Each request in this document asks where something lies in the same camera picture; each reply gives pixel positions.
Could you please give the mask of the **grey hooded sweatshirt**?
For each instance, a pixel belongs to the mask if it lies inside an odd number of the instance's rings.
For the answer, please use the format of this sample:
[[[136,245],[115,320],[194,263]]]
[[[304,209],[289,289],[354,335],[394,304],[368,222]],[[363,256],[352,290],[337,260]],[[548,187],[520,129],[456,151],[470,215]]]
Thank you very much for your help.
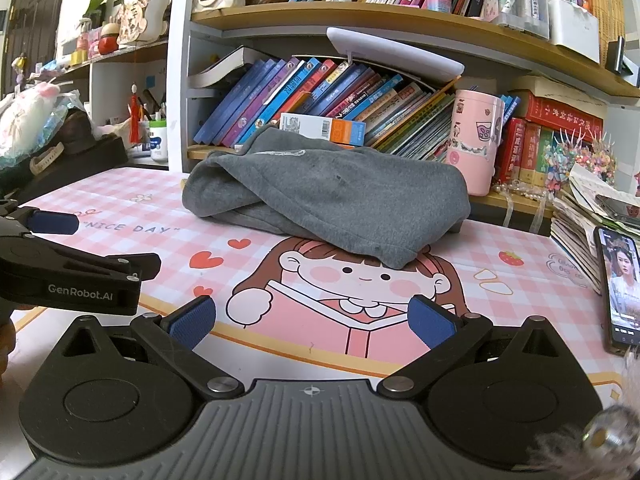
[[[400,269],[469,217],[461,172],[265,127],[236,153],[213,152],[189,174],[198,218],[321,240]]]

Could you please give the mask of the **pink white plush pillow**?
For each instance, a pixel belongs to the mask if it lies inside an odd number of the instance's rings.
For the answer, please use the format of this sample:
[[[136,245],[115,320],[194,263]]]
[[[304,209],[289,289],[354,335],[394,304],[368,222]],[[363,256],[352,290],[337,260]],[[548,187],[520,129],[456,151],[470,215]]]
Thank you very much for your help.
[[[44,125],[60,94],[56,84],[40,82],[14,96],[1,114],[1,168],[15,166],[42,141]]]

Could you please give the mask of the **pink cartoon table mat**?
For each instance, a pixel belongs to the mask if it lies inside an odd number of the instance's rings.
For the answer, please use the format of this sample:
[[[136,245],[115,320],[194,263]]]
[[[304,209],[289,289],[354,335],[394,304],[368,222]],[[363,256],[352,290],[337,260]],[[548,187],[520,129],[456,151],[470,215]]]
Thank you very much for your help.
[[[416,295],[498,325],[531,315],[552,323],[604,402],[620,396],[622,362],[602,346],[599,297],[548,237],[465,221],[400,270],[323,242],[196,218],[182,177],[113,169],[40,196],[77,216],[66,244],[101,255],[155,252],[160,274],[140,304],[167,314],[196,296],[217,308],[200,345],[207,359],[256,377],[383,377],[426,351],[409,325]]]

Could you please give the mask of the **white green pen jar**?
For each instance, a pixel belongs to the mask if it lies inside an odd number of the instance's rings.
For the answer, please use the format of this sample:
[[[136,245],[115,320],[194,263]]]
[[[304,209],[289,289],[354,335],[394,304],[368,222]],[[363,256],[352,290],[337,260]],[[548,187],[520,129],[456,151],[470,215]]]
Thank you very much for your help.
[[[157,119],[149,122],[149,144],[154,162],[168,162],[167,122]]]

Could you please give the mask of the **red hanging tassel charm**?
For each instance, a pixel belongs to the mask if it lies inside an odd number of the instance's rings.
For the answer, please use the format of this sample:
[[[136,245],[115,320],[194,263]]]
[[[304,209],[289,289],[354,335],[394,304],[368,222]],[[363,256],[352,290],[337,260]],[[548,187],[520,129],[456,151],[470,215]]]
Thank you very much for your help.
[[[140,134],[141,110],[140,110],[140,102],[138,100],[138,88],[136,84],[132,84],[130,88],[129,115],[130,115],[129,142],[132,145],[136,145],[141,142],[141,134]]]

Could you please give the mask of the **smartphone showing video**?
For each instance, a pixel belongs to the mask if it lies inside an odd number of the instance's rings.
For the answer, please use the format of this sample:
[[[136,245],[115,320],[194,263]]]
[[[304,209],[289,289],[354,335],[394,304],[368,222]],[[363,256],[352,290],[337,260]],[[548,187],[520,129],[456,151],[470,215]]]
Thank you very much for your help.
[[[639,345],[639,254],[634,240],[598,226],[594,242],[601,271],[605,349],[622,356]]]

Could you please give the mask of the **red round pot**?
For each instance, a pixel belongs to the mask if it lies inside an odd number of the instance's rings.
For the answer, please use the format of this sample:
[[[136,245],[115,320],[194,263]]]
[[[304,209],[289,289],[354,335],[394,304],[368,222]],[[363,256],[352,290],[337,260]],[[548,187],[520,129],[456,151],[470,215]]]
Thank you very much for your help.
[[[100,55],[108,55],[118,49],[119,24],[109,22],[102,26],[98,51]]]

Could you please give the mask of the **stack of papers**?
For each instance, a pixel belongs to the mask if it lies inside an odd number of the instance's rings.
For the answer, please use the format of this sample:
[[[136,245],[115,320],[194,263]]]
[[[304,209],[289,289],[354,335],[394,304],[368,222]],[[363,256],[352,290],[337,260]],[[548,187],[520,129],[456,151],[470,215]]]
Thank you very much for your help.
[[[551,238],[573,260],[600,295],[602,274],[612,271],[610,251],[600,245],[597,230],[615,247],[639,255],[639,199],[617,191],[580,165],[570,170],[568,185],[553,199]]]

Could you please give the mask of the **pink sticker tumbler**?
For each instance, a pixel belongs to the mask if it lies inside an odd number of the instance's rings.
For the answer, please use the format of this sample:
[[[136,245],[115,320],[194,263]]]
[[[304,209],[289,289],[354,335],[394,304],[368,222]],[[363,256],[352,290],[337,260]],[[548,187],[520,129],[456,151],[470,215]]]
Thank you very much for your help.
[[[498,96],[458,90],[445,162],[462,173],[472,196],[486,196],[501,142],[504,103]]]

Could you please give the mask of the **upper white orange box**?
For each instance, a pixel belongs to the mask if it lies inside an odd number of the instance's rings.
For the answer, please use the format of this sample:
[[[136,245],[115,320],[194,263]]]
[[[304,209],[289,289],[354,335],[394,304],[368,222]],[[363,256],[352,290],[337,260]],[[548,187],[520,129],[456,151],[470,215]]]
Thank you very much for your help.
[[[367,126],[364,122],[352,120],[283,113],[279,128],[308,139],[321,139],[359,148],[364,144]]]

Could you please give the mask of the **white bookshelf unit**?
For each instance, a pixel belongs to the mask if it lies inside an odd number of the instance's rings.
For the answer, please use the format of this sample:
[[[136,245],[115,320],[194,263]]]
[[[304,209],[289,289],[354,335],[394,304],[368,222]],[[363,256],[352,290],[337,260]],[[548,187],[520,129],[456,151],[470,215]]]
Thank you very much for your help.
[[[370,62],[451,87],[464,76],[532,72],[585,92],[606,105],[636,106],[639,90],[583,55],[526,32],[412,8],[358,2],[281,2],[194,10],[172,0],[167,51],[168,168],[192,169],[213,151],[195,141],[219,98],[192,76],[215,55],[253,48],[271,56],[331,56]]]

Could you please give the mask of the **white storage box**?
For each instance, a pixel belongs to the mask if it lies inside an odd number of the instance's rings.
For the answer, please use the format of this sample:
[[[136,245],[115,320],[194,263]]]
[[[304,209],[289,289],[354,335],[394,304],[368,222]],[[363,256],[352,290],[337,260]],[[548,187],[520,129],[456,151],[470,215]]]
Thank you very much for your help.
[[[550,42],[600,63],[598,19],[570,0],[548,0]]]

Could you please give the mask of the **fluffy keychain with bead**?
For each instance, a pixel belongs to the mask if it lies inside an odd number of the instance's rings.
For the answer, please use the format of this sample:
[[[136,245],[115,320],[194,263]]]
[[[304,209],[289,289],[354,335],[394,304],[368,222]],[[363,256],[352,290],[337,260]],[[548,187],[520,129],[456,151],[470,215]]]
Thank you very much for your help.
[[[563,479],[638,479],[639,412],[616,403],[584,429],[566,427],[536,437],[528,466]]]

